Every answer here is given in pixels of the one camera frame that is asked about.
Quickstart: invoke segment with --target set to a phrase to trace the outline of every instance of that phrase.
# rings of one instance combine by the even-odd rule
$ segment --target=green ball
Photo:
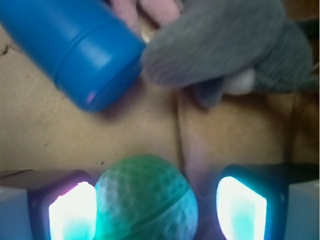
[[[152,155],[111,166],[97,181],[96,240],[191,240],[196,197],[180,171]]]

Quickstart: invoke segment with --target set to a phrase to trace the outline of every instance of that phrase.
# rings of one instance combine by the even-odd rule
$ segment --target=white felt piece
[[[256,72],[253,68],[227,76],[223,81],[224,92],[229,95],[244,95],[254,88]]]

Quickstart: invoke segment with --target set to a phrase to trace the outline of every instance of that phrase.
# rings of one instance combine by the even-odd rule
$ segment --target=glowing light
[[[96,219],[96,189],[81,182],[49,206],[51,240],[92,240]]]
[[[234,177],[219,182],[216,210],[227,240],[264,239],[267,200]]]

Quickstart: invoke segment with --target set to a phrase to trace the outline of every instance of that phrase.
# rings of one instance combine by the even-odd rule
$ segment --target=pink plush toy
[[[138,4],[160,27],[176,20],[182,8],[179,0],[110,0],[110,2],[118,17],[139,36],[141,29],[138,21]]]

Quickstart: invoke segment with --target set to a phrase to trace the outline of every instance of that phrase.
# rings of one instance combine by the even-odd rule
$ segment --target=blue cylinder
[[[0,0],[0,23],[86,112],[106,108],[141,73],[145,44],[102,0]]]

